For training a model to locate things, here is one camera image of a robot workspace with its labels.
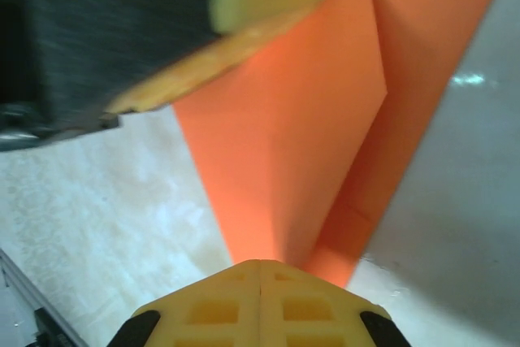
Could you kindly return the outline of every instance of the white floor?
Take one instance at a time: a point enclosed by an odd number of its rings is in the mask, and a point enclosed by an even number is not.
[[[349,285],[415,347],[520,345],[519,57],[520,0],[496,0]],[[0,172],[0,246],[93,347],[231,264],[168,109]]]

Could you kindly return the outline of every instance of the orange paper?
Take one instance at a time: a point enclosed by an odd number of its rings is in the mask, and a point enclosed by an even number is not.
[[[236,262],[345,284],[489,1],[326,0],[175,104]]]

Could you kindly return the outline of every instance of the black rubber pad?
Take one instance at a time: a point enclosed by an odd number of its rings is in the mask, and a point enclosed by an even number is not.
[[[361,320],[376,347],[411,347],[396,324],[374,312],[362,312]]]
[[[156,310],[132,317],[117,331],[107,347],[145,347],[160,318]]]

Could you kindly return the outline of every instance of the gray floor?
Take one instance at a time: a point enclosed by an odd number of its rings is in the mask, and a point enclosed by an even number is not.
[[[349,285],[414,346],[520,345],[519,44],[520,0],[496,0]],[[0,246],[93,347],[231,264],[168,109],[0,172]]]
[[[23,304],[16,291],[0,287],[0,345],[25,347],[36,340],[36,323],[30,308]]]

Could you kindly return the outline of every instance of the folded orange paper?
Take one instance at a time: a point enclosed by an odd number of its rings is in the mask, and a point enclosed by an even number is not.
[[[345,284],[489,2],[325,0],[174,105],[236,262]]]

